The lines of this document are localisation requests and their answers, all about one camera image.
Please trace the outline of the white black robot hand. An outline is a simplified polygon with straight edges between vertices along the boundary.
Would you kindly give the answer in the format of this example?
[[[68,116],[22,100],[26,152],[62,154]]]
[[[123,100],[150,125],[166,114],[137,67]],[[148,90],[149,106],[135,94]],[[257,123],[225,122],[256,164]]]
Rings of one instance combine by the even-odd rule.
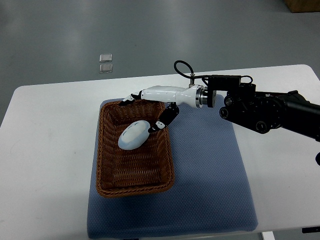
[[[192,108],[201,108],[206,105],[212,108],[215,105],[216,92],[210,93],[202,85],[193,85],[188,88],[175,86],[152,86],[139,92],[132,93],[120,102],[120,106],[126,106],[136,100],[148,100],[169,105],[160,114],[156,123],[148,129],[154,133],[166,128],[179,114],[179,105],[187,104]]]

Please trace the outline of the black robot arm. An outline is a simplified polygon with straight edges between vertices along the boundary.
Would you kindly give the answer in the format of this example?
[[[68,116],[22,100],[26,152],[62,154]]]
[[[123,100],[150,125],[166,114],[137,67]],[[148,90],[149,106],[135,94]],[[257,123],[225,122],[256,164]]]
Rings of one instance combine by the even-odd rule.
[[[272,129],[286,130],[320,140],[320,107],[306,100],[297,90],[287,93],[256,91],[253,82],[242,82],[241,75],[205,75],[207,99],[213,107],[214,91],[225,91],[222,119],[266,134]]]

